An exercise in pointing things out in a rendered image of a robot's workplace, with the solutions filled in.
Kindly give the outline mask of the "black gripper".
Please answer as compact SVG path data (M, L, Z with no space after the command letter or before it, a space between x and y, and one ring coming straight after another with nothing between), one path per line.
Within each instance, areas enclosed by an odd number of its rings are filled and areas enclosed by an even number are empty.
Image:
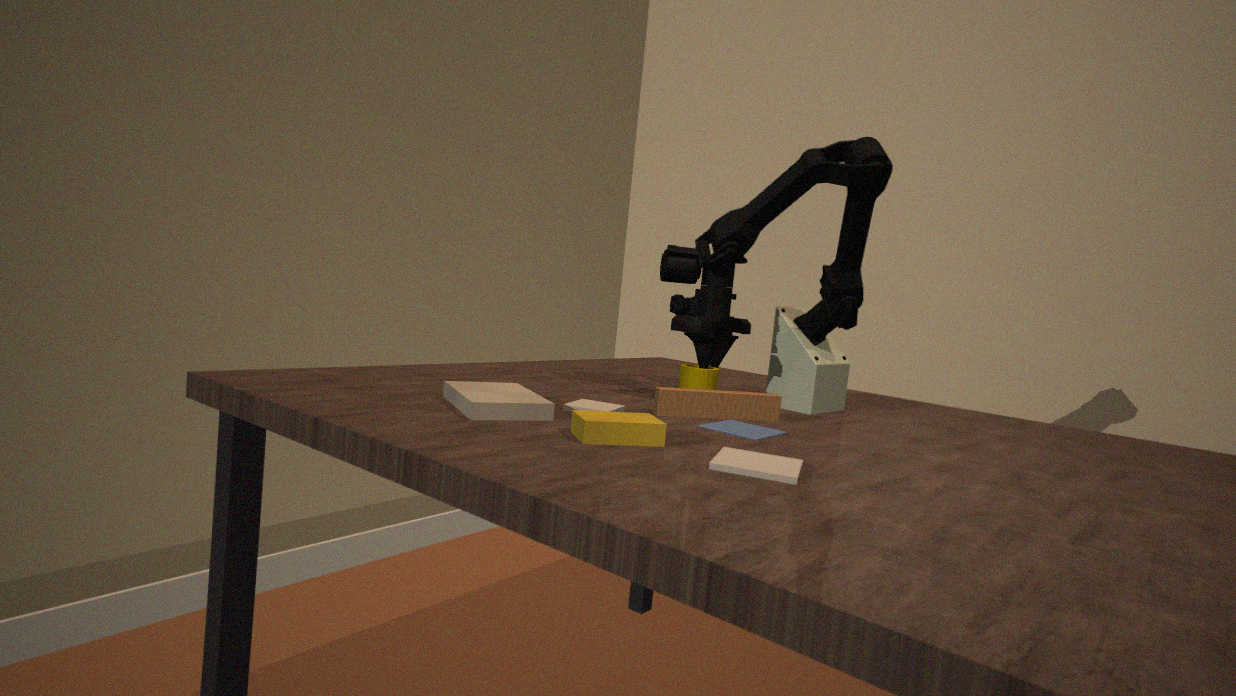
M732 333L750 334L751 324L747 319L730 316L733 288L701 286L695 295L700 295L700 315L676 315L671 330L681 331L691 339L700 368L718 368L732 344L739 336Z

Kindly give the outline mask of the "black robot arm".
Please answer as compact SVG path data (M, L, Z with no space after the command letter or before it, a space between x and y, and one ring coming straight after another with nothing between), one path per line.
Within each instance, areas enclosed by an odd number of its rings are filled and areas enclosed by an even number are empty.
M878 138L845 140L824 148L807 150L747 206L717 219L695 240L695 248L667 245L661 258L660 279L696 284L703 268L701 286L733 288L735 263L747 263L743 256L755 244L763 227L816 183L845 185L848 195L836 261L823 266L819 279L823 300L794 319L794 324L817 346L836 328L848 330L857 326L857 313L863 302L861 257L874 203L885 190L890 174L892 161ZM709 253L709 244L714 253Z

